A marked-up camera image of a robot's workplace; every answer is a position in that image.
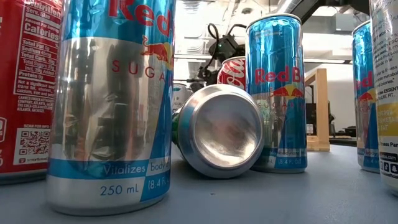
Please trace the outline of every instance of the coca-cola can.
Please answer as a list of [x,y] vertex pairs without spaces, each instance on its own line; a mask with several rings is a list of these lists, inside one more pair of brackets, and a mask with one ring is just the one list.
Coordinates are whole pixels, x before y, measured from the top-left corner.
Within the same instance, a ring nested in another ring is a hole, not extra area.
[[217,84],[228,84],[246,91],[245,56],[225,60],[218,72]]

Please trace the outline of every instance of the soda can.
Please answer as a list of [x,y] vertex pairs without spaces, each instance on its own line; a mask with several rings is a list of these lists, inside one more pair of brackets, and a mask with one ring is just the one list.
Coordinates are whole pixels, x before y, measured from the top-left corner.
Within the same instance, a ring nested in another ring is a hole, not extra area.
[[45,178],[62,4],[0,1],[0,184]]
[[353,69],[358,164],[363,170],[378,173],[379,141],[370,21],[362,23],[353,31]]
[[54,210],[130,212],[169,190],[175,4],[65,3],[47,176]]
[[246,90],[246,59],[233,57],[225,60],[218,72],[217,84],[229,84]]
[[173,115],[173,142],[197,171],[212,178],[236,177],[260,156],[262,114],[244,90],[210,85],[196,91]]
[[266,145],[254,170],[299,173],[307,167],[301,21],[270,14],[246,29],[248,93],[262,110]]
[[173,113],[176,112],[192,95],[192,91],[186,85],[174,83],[173,86]]
[[398,196],[398,2],[370,0],[381,179]]

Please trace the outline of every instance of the red can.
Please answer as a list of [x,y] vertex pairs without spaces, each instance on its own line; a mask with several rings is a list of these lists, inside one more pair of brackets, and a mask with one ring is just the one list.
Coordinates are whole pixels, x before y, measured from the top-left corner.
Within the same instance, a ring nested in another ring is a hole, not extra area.
[[62,7],[0,1],[0,184],[45,177]]
[[218,73],[217,84],[229,84],[246,90],[245,57],[233,57],[225,60]]

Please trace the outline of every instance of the silver and blue can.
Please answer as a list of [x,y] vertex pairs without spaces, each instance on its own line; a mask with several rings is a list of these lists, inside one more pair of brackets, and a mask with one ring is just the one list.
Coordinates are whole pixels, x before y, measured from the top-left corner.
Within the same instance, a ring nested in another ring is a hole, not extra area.
[[248,93],[264,117],[265,146],[252,169],[299,173],[307,167],[301,21],[270,14],[246,30]]
[[370,21],[353,31],[353,71],[358,164],[363,170],[378,173],[379,141]]
[[175,0],[65,2],[47,201],[112,215],[170,187]]

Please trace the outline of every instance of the can lid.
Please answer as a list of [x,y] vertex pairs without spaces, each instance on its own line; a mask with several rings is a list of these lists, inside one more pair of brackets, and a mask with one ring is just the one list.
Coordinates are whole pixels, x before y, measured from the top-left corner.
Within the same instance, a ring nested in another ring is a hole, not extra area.
[[231,57],[231,58],[225,59],[224,62],[222,63],[222,65],[226,62],[229,62],[230,60],[235,60],[235,59],[246,59],[246,56],[237,56],[237,57]]
[[300,24],[302,24],[301,19],[300,19],[298,16],[296,16],[296,15],[289,14],[289,13],[272,13],[272,14],[267,14],[267,15],[261,17],[260,19],[256,19],[255,21],[251,22],[251,23],[248,25],[248,27],[246,28],[246,32],[248,31],[249,27],[251,27],[251,26],[252,26],[253,24],[255,24],[256,22],[261,21],[261,20],[263,20],[263,19],[270,18],[270,17],[275,17],[275,16],[288,16],[288,17],[292,17],[292,18],[298,20],[298,21],[300,22]]
[[197,171],[230,178],[250,169],[260,156],[262,124],[262,113],[244,90],[211,85],[194,93],[182,108],[178,142]]
[[365,26],[366,24],[368,24],[368,23],[370,23],[370,22],[371,22],[371,20],[368,20],[368,21],[365,21],[365,22],[361,23],[359,26],[355,27],[355,29],[353,30],[353,32],[351,33],[351,35],[354,35],[354,33],[355,33],[359,28],[361,28],[362,26]]

